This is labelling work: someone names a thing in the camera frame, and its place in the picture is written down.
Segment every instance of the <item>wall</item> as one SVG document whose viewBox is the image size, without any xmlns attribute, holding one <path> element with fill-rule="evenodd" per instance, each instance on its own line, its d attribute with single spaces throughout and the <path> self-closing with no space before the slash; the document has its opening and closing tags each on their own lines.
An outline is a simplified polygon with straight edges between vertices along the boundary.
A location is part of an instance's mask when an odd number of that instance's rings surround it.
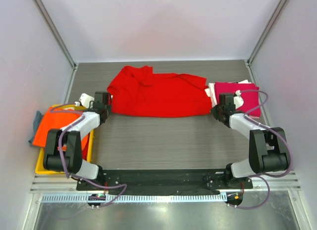
<svg viewBox="0 0 317 230">
<path fill-rule="evenodd" d="M 311 213 L 317 212 L 312 198 L 317 187 L 316 14 L 317 0 L 290 0 L 253 63 L 260 88 L 270 95 L 271 122 L 285 129 L 293 148 L 294 169 Z"/>
<path fill-rule="evenodd" d="M 22 229 L 39 149 L 36 110 L 60 103 L 71 67 L 32 0 L 0 0 L 0 224 Z"/>
<path fill-rule="evenodd" d="M 248 58 L 279 0 L 43 0 L 77 62 Z"/>
</svg>

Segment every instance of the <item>plastic laundry basket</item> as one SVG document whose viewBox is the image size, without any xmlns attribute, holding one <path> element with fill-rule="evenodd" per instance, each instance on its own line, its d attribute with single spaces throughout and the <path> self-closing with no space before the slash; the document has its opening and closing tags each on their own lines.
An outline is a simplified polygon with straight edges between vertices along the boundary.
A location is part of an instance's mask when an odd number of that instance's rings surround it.
<svg viewBox="0 0 317 230">
<path fill-rule="evenodd" d="M 83 106 L 75 106 L 75 105 L 65 105 L 63 108 L 74 108 L 75 110 L 83 110 L 85 107 Z M 89 133 L 89 140 L 88 140 L 88 152 L 87 152 L 87 162 L 91 162 L 92 158 L 92 150 L 93 150 L 93 141 L 94 141 L 94 130 Z M 40 149 L 40 154 L 38 158 L 38 162 L 36 163 L 35 173 L 36 174 L 63 174 L 64 172 L 54 172 L 44 169 L 43 167 L 43 159 L 44 159 L 44 148 Z"/>
</svg>

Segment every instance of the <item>red cloth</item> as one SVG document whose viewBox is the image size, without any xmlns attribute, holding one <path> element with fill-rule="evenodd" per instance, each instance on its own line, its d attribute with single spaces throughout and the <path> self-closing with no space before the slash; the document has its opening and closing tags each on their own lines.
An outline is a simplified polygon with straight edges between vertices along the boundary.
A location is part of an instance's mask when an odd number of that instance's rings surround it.
<svg viewBox="0 0 317 230">
<path fill-rule="evenodd" d="M 238 83 L 221 83 L 216 82 L 214 85 L 214 92 L 216 95 L 217 103 L 219 103 L 219 94 L 221 93 L 235 93 L 237 90 L 259 90 L 259 88 L 251 83 L 251 84 L 238 84 Z M 247 112 L 250 109 L 259 105 L 259 94 L 258 92 L 246 92 L 242 93 L 241 97 L 243 99 L 243 106 L 238 108 L 237 110 L 241 110 L 242 112 Z M 258 108 L 249 113 L 249 115 L 260 117 L 261 109 Z"/>
<path fill-rule="evenodd" d="M 108 87 L 112 112 L 146 117 L 206 115 L 211 99 L 206 79 L 189 74 L 153 74 L 153 68 L 125 66 Z"/>
</svg>

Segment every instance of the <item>magenta cloth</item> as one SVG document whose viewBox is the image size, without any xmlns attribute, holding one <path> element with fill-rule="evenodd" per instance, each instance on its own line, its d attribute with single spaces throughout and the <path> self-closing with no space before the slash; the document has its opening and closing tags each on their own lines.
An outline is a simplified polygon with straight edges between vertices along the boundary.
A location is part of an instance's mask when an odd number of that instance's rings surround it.
<svg viewBox="0 0 317 230">
<path fill-rule="evenodd" d="M 214 92 L 216 94 L 217 103 L 219 104 L 219 94 L 222 93 L 235 93 L 237 90 L 259 90 L 259 88 L 253 84 L 238 84 L 238 83 L 221 83 L 216 82 L 214 85 Z M 250 109 L 259 105 L 259 93 L 258 92 L 246 92 L 242 93 L 241 97 L 243 99 L 243 106 L 238 108 L 237 110 L 241 110 L 242 112 L 247 112 Z M 249 113 L 249 115 L 260 117 L 261 109 L 258 108 Z"/>
</svg>

